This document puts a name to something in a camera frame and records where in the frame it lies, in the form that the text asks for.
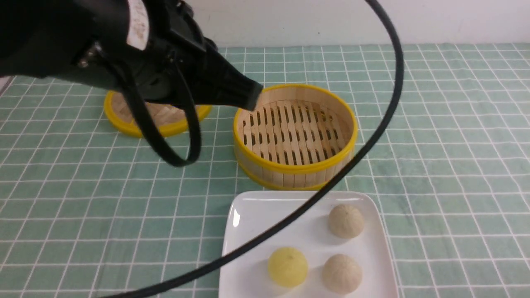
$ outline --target bamboo steamer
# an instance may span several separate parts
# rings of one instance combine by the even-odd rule
[[[146,105],[162,136],[177,135],[188,129],[188,122],[183,110],[170,104],[148,102]],[[107,93],[104,110],[107,118],[117,130],[129,136],[143,137],[121,93],[112,91]],[[197,106],[196,110],[199,121],[202,121],[210,113],[211,106]]]
[[[269,189],[316,190],[354,156],[353,111],[335,94],[310,85],[263,90],[253,112],[238,110],[234,152],[241,169]]]

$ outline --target black power cord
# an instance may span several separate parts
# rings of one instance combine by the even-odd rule
[[[340,170],[339,173],[337,173],[337,175],[335,175],[335,177],[333,177],[328,183],[326,183],[324,187],[322,187],[319,191],[317,191],[313,195],[313,197],[311,197],[307,202],[305,202],[300,208],[295,210],[293,213],[291,213],[281,222],[277,223],[270,229],[258,235],[256,238],[250,240],[249,242],[245,243],[244,245],[240,246],[234,251],[228,253],[227,255],[221,258],[218,258],[217,260],[214,260],[200,268],[190,271],[184,275],[181,275],[173,279],[169,279],[168,281],[164,281],[159,284],[152,285],[146,288],[141,288],[141,289],[131,291],[131,292],[110,295],[105,298],[147,298],[150,296],[154,296],[154,295],[169,291],[172,288],[182,286],[188,282],[193,281],[194,279],[205,276],[208,273],[211,273],[212,271],[221,268],[222,266],[235,260],[239,256],[247,253],[249,250],[255,248],[256,246],[261,244],[263,241],[269,239],[270,237],[272,237],[273,235],[275,235],[276,233],[278,233],[279,231],[287,227],[293,221],[297,220],[309,208],[311,208],[320,199],[322,199],[335,185],[337,185],[337,183],[339,183],[340,180],[342,180],[351,171],[351,169],[353,169],[361,161],[361,159],[368,153],[368,151],[372,149],[372,147],[377,143],[379,138],[383,135],[385,129],[390,123],[390,120],[392,119],[392,116],[394,115],[394,112],[396,111],[396,108],[398,107],[399,98],[401,96],[401,91],[403,88],[404,61],[403,61],[403,50],[401,49],[399,37],[394,28],[394,25],[388,18],[388,15],[384,11],[384,9],[381,7],[379,2],[377,2],[377,0],[365,0],[365,1],[372,8],[375,14],[379,17],[379,19],[385,26],[385,29],[387,30],[388,35],[390,36],[390,40],[392,41],[392,46],[394,47],[394,51],[395,51],[396,73],[395,73],[394,91],[392,93],[392,98],[390,100],[386,113],[383,116],[381,123],[375,130],[374,134],[370,137],[370,139],[366,142],[366,144],[359,150],[359,152],[354,156],[354,158],[350,162],[348,162],[346,166],[344,166],[344,168]]]
[[[193,97],[182,72],[173,63],[169,64],[167,74],[169,78],[175,83],[175,97],[179,99],[179,108],[184,111],[186,120],[188,122],[188,131],[190,134],[190,148],[188,157],[184,160],[176,154],[171,146],[165,141],[164,137],[158,131],[153,119],[151,118],[145,101],[141,98],[132,72],[129,66],[121,61],[111,61],[107,55],[100,50],[99,52],[102,60],[102,65],[107,71],[112,74],[118,81],[121,87],[123,97],[129,107],[132,116],[134,117],[138,128],[143,136],[153,148],[153,150],[168,164],[172,166],[186,166],[193,164],[199,159],[201,150],[201,132],[199,118],[195,110]]]

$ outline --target square plate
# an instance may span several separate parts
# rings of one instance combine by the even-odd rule
[[[249,191],[238,195],[228,215],[223,255],[285,218],[313,194],[313,191]],[[362,212],[365,227],[359,236],[343,240],[329,232],[328,214],[338,204],[352,204]],[[267,272],[268,258],[284,246],[299,249],[309,264],[307,279],[294,289],[273,284]],[[219,298],[341,297],[328,291],[320,277],[324,263],[336,253],[353,257],[363,269],[361,285],[346,297],[398,297],[390,251],[377,207],[364,194],[337,191],[327,194],[269,240],[222,267]]]

